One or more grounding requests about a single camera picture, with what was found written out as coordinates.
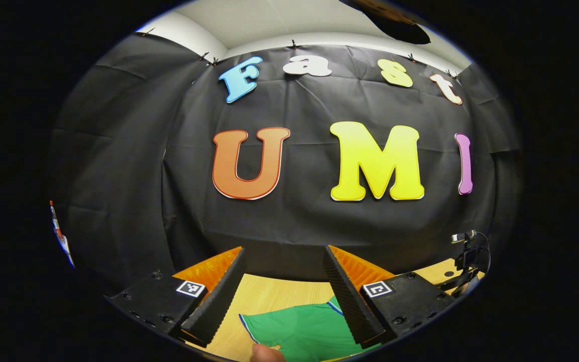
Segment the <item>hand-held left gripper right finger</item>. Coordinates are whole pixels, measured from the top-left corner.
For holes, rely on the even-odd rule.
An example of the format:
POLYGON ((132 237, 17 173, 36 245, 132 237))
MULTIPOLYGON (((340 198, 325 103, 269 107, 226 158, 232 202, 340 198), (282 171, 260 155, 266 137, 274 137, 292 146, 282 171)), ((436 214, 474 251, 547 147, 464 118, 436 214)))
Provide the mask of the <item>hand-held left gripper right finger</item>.
POLYGON ((394 275, 328 245, 324 270, 355 343, 363 348, 412 334, 456 301, 415 272, 394 275))

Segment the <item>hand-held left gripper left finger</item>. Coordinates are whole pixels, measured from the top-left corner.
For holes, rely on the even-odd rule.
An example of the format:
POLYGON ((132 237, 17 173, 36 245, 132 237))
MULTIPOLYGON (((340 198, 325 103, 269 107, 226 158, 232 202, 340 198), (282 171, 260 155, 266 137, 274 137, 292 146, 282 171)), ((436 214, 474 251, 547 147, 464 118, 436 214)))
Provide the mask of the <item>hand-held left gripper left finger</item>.
POLYGON ((156 334, 207 347, 243 279, 245 254, 239 246, 174 275, 155 270, 105 299, 156 334))

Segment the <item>green T-shirt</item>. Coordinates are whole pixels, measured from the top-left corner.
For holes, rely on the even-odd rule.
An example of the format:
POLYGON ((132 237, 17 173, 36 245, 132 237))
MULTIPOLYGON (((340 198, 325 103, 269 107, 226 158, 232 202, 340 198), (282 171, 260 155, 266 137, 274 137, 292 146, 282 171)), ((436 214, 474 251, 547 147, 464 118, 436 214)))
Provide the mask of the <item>green T-shirt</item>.
POLYGON ((288 307, 262 314, 239 314, 254 344, 279 350, 286 362, 324 362, 377 348, 352 337, 336 297, 325 303, 288 307))

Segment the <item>black backdrop cloth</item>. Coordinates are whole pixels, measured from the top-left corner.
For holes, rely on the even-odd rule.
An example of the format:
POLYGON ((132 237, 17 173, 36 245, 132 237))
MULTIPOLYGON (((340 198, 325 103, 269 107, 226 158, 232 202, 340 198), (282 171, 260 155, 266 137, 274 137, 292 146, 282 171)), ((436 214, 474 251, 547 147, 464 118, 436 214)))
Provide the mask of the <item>black backdrop cloth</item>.
POLYGON ((50 199, 76 272, 116 294, 235 247, 247 272, 324 281, 324 248, 393 273, 459 252, 471 229, 496 254, 521 194, 512 108, 476 64, 442 70, 363 47, 277 47, 213 67, 170 40, 130 35, 91 67, 51 132, 50 199), (385 147, 417 130, 419 200, 335 200, 336 122, 385 147))

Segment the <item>row of small backdrop clips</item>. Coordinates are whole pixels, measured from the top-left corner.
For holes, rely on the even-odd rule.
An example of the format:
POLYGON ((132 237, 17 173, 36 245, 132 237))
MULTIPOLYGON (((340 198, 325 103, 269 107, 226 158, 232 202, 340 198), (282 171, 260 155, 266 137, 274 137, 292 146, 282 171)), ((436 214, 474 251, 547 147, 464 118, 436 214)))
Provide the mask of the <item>row of small backdrop clips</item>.
POLYGON ((147 28, 138 30, 138 34, 156 35, 167 40, 174 41, 199 56, 208 55, 209 60, 223 60, 236 55, 260 51, 271 48, 297 48, 306 49, 313 45, 343 45, 360 47, 399 55, 405 58, 412 57, 416 63, 427 64, 440 69, 441 72, 450 71, 452 75, 458 75, 473 63, 471 59, 459 51, 452 50, 450 57, 437 55, 429 48, 414 46, 401 41, 384 39, 372 35, 349 34, 341 32, 315 32, 303 34, 279 35, 271 38, 253 41, 228 49, 219 44, 216 37, 205 31, 171 30, 164 27, 154 27, 151 31, 147 28))

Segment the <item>dark blurred object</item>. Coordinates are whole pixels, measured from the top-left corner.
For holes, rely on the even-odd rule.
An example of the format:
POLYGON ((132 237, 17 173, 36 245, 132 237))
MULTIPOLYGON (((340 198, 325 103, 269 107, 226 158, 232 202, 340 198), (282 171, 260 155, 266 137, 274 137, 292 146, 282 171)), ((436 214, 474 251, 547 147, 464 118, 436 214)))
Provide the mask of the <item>dark blurred object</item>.
POLYGON ((379 0, 338 0, 370 20, 381 32, 410 44, 430 44, 430 36, 416 21, 379 0))

